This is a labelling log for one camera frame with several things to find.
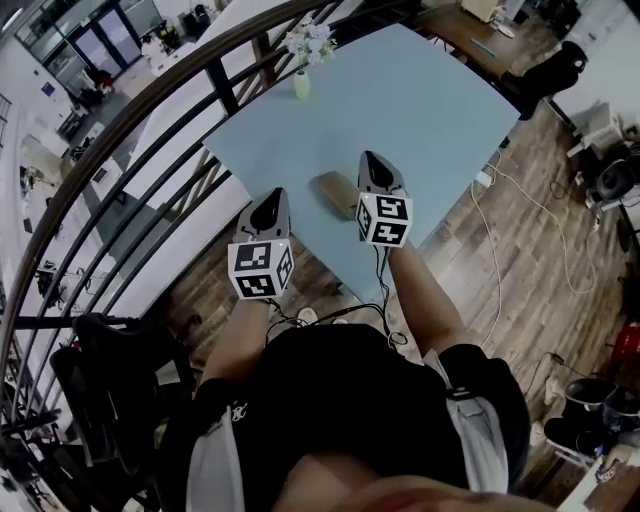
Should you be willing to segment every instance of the sleeve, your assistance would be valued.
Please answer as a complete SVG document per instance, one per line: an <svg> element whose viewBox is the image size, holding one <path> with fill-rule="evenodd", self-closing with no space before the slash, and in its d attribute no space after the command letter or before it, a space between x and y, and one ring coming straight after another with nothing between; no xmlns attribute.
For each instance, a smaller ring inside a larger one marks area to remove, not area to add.
<svg viewBox="0 0 640 512"><path fill-rule="evenodd" d="M509 483L513 485L527 462L531 420L509 365L502 359L487 358L477 345L454 345L438 358L452 386L467 388L487 399L495 408L507 450Z"/></svg>
<svg viewBox="0 0 640 512"><path fill-rule="evenodd" d="M238 394L234 383L211 379L200 386L192 402L173 411L156 461L155 486L164 512L184 512L193 447Z"/></svg>

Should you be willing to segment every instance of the red object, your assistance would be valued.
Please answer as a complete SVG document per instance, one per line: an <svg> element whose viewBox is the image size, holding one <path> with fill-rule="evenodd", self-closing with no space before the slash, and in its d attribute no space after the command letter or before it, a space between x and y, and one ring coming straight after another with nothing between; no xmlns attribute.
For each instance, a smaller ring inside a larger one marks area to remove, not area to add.
<svg viewBox="0 0 640 512"><path fill-rule="evenodd" d="M622 327L611 355L614 364L640 360L640 324L626 323Z"/></svg>

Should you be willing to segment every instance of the black shirt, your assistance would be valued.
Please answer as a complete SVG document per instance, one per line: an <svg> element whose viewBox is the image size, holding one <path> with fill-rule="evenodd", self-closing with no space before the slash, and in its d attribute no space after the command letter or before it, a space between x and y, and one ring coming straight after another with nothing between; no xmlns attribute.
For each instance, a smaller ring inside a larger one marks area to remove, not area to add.
<svg viewBox="0 0 640 512"><path fill-rule="evenodd" d="M512 483L526 461L529 417L509 367L474 345L452 347L440 361L454 387L465 386L494 405ZM370 326L290 329L267 346L251 382L204 383L190 410L172 418L163 439L161 499L182 504L174 509L165 503L163 509L184 510L193 444L227 406L249 512L270 510L298 460L324 451L351 455L385 477L420 475L467 487L442 378L406 361ZM172 489L163 488L167 464L166 485Z"/></svg>

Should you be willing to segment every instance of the table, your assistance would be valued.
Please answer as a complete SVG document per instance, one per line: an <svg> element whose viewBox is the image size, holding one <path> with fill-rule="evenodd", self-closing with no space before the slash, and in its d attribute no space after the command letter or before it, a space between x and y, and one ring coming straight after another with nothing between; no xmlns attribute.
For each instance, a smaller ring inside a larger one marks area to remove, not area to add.
<svg viewBox="0 0 640 512"><path fill-rule="evenodd" d="M314 179L328 171L356 183L364 150L402 173L414 198L410 240L421 245L516 123L519 113L456 59L400 25L336 52L309 70L311 94L291 78L205 140L252 197L289 196L296 237L363 302L379 298L375 252L355 222L326 206Z"/></svg>
<svg viewBox="0 0 640 512"><path fill-rule="evenodd" d="M489 75L500 78L515 60L525 51L523 37L508 38L488 23L483 23L457 6L433 9L423 14L416 24L425 34L434 35L455 46ZM495 52L490 52L475 44L482 43Z"/></svg>

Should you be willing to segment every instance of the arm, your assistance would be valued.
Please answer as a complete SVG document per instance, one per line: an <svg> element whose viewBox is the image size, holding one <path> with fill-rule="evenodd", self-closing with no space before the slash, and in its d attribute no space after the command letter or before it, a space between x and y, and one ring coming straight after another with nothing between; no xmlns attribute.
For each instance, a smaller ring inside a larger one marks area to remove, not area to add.
<svg viewBox="0 0 640 512"><path fill-rule="evenodd" d="M218 338L202 373L209 379L242 380L255 368L267 339L269 304L239 300Z"/></svg>
<svg viewBox="0 0 640 512"><path fill-rule="evenodd" d="M458 310L410 242L391 250L389 268L402 312L423 357L432 348L441 353L469 342Z"/></svg>

